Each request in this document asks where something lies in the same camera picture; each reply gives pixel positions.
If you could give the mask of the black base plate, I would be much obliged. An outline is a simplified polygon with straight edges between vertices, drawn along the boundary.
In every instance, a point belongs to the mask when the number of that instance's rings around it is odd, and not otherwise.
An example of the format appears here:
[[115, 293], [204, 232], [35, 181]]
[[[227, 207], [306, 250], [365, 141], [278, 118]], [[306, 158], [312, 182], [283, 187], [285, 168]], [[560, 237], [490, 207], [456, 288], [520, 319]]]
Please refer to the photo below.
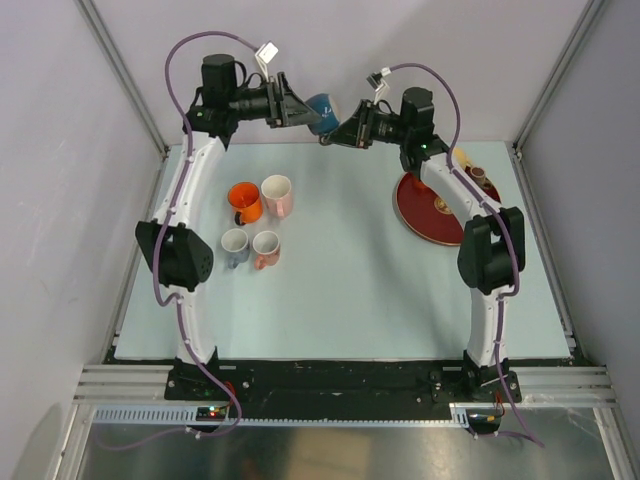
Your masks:
[[451, 403], [519, 403], [509, 367], [477, 369], [464, 360], [222, 360], [204, 371], [174, 361], [164, 397], [228, 402], [248, 420], [444, 420]]

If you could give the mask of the red round tray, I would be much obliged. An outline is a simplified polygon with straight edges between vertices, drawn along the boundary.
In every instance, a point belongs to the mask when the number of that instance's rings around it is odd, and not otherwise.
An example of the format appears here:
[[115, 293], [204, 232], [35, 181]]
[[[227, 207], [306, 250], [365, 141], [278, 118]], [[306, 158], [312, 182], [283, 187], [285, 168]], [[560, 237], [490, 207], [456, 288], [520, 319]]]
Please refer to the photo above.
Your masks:
[[395, 189], [394, 203], [403, 222], [422, 239], [444, 246], [459, 246], [463, 227], [432, 189], [428, 187], [424, 193], [415, 191], [412, 176], [405, 173]]

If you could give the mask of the blue mug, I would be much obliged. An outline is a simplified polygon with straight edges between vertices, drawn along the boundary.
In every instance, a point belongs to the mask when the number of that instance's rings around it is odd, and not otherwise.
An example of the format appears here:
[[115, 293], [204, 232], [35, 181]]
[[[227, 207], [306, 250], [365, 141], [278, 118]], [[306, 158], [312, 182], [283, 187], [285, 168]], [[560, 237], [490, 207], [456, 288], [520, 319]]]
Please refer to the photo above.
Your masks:
[[338, 105], [330, 94], [316, 94], [308, 98], [306, 104], [320, 116], [319, 121], [308, 125], [313, 135], [326, 135], [341, 124]]

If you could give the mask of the pink mug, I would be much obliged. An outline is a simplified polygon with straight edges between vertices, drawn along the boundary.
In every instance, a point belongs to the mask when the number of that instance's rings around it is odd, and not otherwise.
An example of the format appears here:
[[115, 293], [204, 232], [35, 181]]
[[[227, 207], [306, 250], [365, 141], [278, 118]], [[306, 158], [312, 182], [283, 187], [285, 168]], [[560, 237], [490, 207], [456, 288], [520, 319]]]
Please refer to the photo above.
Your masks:
[[281, 243], [279, 236], [275, 232], [259, 232], [253, 239], [252, 247], [256, 254], [254, 259], [256, 270], [263, 270], [278, 263], [281, 254]]

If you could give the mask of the right aluminium frame post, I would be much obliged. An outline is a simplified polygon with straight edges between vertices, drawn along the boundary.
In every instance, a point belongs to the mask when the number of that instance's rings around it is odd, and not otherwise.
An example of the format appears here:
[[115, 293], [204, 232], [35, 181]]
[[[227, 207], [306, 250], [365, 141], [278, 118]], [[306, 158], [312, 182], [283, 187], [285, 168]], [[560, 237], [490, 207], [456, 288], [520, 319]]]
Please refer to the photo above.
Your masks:
[[527, 140], [541, 121], [555, 94], [559, 91], [564, 78], [586, 45], [589, 36], [609, 4], [610, 2], [606, 0], [589, 0], [586, 2], [558, 57], [554, 61], [542, 89], [536, 96], [532, 107], [518, 129], [515, 139], [511, 143], [517, 159], [522, 159]]

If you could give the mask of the brown mug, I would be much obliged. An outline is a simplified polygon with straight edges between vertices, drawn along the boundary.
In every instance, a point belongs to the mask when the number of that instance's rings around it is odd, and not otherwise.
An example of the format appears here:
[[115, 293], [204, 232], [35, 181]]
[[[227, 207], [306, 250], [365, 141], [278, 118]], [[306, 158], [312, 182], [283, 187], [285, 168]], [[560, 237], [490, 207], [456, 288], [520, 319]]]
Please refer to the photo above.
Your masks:
[[491, 188], [491, 182], [488, 180], [486, 171], [483, 168], [472, 167], [469, 169], [469, 175], [483, 190], [489, 190]]

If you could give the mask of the yellow mug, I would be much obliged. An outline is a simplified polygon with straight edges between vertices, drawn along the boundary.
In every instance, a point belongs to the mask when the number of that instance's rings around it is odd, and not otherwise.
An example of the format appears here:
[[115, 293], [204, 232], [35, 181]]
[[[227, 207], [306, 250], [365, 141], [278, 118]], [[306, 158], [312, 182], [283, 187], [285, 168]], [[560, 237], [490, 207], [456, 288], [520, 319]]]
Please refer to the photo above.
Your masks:
[[453, 158], [463, 170], [473, 167], [473, 162], [471, 161], [470, 156], [460, 147], [455, 147], [453, 149]]

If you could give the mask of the left aluminium frame post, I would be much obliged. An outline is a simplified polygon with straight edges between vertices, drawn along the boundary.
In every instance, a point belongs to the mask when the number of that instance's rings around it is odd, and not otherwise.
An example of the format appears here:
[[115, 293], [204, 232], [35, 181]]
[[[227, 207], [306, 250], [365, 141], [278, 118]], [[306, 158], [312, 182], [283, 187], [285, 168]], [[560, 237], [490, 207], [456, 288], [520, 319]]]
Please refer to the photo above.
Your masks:
[[114, 74], [122, 92], [140, 121], [143, 130], [151, 141], [156, 153], [164, 161], [167, 156], [168, 145], [152, 117], [147, 102], [128, 68], [114, 37], [103, 19], [94, 1], [74, 0], [76, 8], [85, 21], [91, 35], [102, 52], [109, 68]]

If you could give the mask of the orange mug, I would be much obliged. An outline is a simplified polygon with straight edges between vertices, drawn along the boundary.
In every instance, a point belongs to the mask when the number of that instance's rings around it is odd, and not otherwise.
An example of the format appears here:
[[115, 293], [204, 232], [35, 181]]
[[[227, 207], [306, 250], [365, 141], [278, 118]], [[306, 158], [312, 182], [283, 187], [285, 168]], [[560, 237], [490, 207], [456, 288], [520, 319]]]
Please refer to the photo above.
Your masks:
[[251, 182], [235, 184], [228, 192], [228, 202], [233, 209], [234, 223], [237, 226], [257, 222], [263, 214], [259, 188]]

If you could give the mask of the aluminium frame post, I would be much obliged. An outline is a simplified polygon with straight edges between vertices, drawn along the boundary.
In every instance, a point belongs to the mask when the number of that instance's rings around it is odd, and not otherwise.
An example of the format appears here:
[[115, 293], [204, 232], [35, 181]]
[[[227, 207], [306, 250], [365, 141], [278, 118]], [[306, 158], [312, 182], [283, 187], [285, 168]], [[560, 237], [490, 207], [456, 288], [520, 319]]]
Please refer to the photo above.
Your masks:
[[564, 78], [586, 45], [589, 36], [609, 4], [610, 2], [606, 0], [589, 0], [586, 2], [558, 57], [554, 61], [542, 89], [536, 96], [532, 107], [518, 129], [515, 139], [511, 143], [517, 159], [522, 159], [527, 140], [541, 121], [555, 94], [559, 91]]
[[91, 35], [102, 52], [109, 68], [114, 74], [122, 92], [140, 121], [143, 130], [151, 141], [156, 153], [164, 161], [167, 156], [168, 145], [152, 117], [147, 102], [128, 68], [114, 37], [103, 19], [94, 1], [74, 0], [76, 8], [85, 21]]

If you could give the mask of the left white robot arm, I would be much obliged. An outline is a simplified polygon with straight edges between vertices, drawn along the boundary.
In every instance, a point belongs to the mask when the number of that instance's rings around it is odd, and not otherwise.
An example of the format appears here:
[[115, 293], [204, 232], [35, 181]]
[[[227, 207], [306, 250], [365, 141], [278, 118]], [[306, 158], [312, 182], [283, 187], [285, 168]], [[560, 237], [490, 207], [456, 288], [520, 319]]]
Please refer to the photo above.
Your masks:
[[160, 207], [136, 225], [135, 237], [152, 275], [156, 302], [176, 309], [176, 359], [194, 368], [187, 387], [201, 399], [221, 389], [220, 372], [207, 364], [216, 342], [205, 333], [196, 302], [215, 262], [212, 246], [199, 235], [206, 187], [243, 121], [263, 120], [272, 129], [309, 125], [319, 115], [290, 87], [284, 73], [271, 76], [271, 54], [258, 51], [256, 86], [245, 66], [228, 54], [206, 56], [202, 84], [189, 106], [179, 106], [183, 140], [179, 163]]

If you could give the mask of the aluminium rail bar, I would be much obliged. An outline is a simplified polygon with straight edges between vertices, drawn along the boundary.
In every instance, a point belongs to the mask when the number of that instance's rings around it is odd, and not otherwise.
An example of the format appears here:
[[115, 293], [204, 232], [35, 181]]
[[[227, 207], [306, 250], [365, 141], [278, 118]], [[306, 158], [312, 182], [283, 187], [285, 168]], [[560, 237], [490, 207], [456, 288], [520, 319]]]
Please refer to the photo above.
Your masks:
[[600, 407], [617, 403], [605, 367], [518, 367], [525, 405]]

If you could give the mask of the grey mug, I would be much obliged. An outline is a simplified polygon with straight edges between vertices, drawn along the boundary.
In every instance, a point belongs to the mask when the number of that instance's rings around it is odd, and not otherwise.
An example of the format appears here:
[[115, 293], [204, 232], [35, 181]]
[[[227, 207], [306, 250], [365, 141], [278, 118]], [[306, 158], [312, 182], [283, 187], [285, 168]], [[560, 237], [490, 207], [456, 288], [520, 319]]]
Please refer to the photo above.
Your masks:
[[221, 247], [226, 252], [226, 265], [229, 269], [236, 269], [249, 258], [249, 237], [240, 228], [226, 231], [221, 237]]

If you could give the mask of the pale pink cup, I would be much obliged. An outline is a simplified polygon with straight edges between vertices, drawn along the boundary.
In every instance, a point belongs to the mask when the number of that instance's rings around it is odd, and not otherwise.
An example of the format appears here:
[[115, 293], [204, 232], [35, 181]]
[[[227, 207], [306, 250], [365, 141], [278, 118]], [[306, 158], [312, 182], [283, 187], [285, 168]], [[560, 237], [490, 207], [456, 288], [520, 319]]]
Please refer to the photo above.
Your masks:
[[288, 217], [293, 210], [291, 180], [284, 175], [271, 175], [261, 184], [261, 194], [267, 210], [279, 219]]

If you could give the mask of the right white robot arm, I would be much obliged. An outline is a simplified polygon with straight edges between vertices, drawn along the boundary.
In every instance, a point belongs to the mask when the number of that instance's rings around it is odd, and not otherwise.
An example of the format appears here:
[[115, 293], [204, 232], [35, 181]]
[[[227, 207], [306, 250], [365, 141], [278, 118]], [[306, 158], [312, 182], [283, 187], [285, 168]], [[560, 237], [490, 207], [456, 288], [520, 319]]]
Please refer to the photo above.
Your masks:
[[505, 352], [505, 323], [508, 300], [519, 292], [526, 263], [524, 215], [517, 207], [503, 207], [475, 180], [471, 167], [455, 161], [453, 144], [435, 132], [431, 91], [408, 88], [399, 112], [380, 104], [379, 99], [363, 100], [344, 121], [324, 105], [320, 125], [311, 130], [322, 145], [398, 146], [412, 186], [432, 192], [449, 209], [462, 229], [457, 269], [471, 293], [471, 333], [450, 396], [512, 401], [519, 385]]

